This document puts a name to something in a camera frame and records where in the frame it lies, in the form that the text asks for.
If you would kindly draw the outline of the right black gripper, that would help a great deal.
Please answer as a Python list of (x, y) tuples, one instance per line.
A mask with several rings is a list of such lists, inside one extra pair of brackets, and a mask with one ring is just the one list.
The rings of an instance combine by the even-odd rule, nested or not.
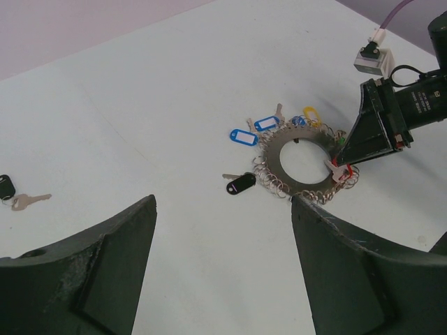
[(368, 80), (360, 85), (360, 91), (359, 116), (335, 157), (338, 166), (387, 156), (413, 142), (395, 91), (387, 80)]

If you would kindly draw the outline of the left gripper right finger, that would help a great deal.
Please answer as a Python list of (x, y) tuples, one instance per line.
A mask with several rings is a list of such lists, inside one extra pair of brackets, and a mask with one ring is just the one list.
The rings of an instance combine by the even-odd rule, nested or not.
[(317, 334), (446, 333), (445, 237), (416, 250), (301, 196), (291, 220)]

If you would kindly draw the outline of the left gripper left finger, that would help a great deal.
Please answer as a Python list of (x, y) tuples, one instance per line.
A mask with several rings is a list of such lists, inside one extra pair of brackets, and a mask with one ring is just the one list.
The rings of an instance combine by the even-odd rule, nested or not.
[(156, 227), (148, 195), (102, 223), (1, 259), (2, 334), (131, 334)]

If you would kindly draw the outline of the key with red tag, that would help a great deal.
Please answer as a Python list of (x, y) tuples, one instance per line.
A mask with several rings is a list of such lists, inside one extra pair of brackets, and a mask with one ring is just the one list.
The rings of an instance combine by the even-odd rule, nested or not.
[(353, 170), (349, 164), (335, 165), (332, 161), (324, 161), (325, 166), (331, 171), (332, 179), (338, 184), (343, 184), (353, 176)]

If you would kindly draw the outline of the silver disc keyring with keys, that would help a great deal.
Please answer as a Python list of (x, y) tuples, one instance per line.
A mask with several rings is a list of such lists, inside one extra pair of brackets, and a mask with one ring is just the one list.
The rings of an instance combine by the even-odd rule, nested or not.
[(325, 204), (339, 191), (357, 184), (360, 172), (354, 165), (350, 165), (353, 176), (343, 184), (332, 179), (324, 161), (333, 162), (346, 133), (323, 123), (314, 107), (306, 106), (287, 119), (278, 104), (272, 116), (257, 121), (248, 119), (247, 123), (247, 130), (235, 128), (229, 138), (256, 149), (257, 154), (250, 171), (223, 175), (228, 180), (228, 194), (238, 195), (259, 184), (281, 199), (302, 195)]

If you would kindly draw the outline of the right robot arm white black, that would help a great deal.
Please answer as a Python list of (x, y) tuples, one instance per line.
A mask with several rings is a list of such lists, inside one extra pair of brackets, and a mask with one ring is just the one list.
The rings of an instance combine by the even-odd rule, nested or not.
[(417, 81), (400, 85), (392, 77), (368, 80), (360, 85), (356, 122), (333, 159), (338, 166), (380, 158), (410, 147), (411, 130), (446, 119), (446, 13), (427, 27), (439, 69), (421, 72)]

